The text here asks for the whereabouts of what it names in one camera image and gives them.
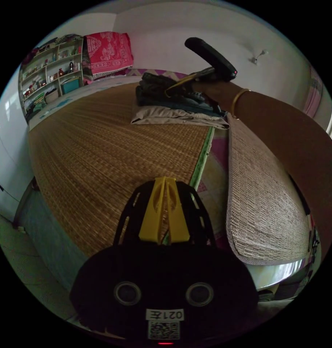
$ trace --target text 021e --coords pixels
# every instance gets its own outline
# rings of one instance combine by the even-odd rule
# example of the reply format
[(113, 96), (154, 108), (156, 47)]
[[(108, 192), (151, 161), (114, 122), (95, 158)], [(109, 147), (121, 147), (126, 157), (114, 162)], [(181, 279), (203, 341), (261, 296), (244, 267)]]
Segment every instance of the text 021e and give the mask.
[(184, 309), (147, 309), (145, 319), (154, 322), (181, 322), (184, 320)]

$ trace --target white wardrobe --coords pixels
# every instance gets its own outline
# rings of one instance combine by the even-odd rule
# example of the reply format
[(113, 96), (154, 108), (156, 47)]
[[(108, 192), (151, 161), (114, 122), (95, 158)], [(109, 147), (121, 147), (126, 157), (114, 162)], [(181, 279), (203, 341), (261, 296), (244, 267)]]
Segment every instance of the white wardrobe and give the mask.
[(11, 222), (34, 177), (28, 126), (19, 99), (18, 74), (19, 67), (0, 98), (0, 214)]

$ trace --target gold bangle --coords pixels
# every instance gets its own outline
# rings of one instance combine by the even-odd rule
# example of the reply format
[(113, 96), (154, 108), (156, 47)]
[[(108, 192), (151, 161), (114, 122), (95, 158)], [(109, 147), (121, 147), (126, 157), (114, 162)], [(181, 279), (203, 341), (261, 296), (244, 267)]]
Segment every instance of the gold bangle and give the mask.
[(230, 114), (231, 114), (232, 117), (233, 117), (234, 119), (236, 119), (236, 120), (239, 120), (239, 118), (237, 118), (237, 117), (235, 116), (235, 114), (234, 114), (235, 106), (236, 106), (236, 103), (237, 103), (239, 97), (240, 97), (243, 93), (245, 93), (245, 92), (251, 92), (251, 90), (249, 90), (248, 88), (244, 88), (244, 89), (242, 89), (241, 91), (239, 91), (239, 92), (236, 94), (236, 96), (235, 96), (235, 98), (234, 98), (234, 100), (233, 100), (233, 102), (232, 102), (232, 104), (231, 104)]

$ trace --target handheld device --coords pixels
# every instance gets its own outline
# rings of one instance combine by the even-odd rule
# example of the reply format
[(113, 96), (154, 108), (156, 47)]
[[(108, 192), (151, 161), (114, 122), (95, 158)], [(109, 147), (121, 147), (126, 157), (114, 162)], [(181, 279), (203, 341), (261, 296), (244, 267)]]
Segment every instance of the handheld device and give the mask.
[(246, 266), (217, 248), (196, 190), (162, 177), (134, 191), (113, 245), (82, 266), (70, 300), (84, 326), (119, 345), (205, 347), (240, 332), (258, 293)]
[(167, 96), (175, 95), (180, 90), (192, 92), (191, 86), (194, 81), (213, 82), (221, 80), (229, 82), (236, 77), (236, 68), (204, 40), (197, 37), (190, 37), (185, 41), (185, 46), (203, 58), (210, 64), (210, 67), (180, 79), (165, 91)]

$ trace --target woven bed mat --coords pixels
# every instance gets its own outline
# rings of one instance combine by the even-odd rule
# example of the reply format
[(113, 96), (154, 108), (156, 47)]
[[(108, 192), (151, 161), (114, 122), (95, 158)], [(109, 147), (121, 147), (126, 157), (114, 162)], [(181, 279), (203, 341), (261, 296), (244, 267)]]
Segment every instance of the woven bed mat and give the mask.
[(190, 183), (208, 151), (209, 127), (131, 125), (137, 85), (76, 100), (29, 132), (44, 199), (87, 257), (112, 245), (120, 214), (139, 185), (162, 176)]
[(279, 160), (240, 120), (228, 115), (229, 197), (226, 230), (233, 252), (251, 265), (303, 259), (309, 226)]

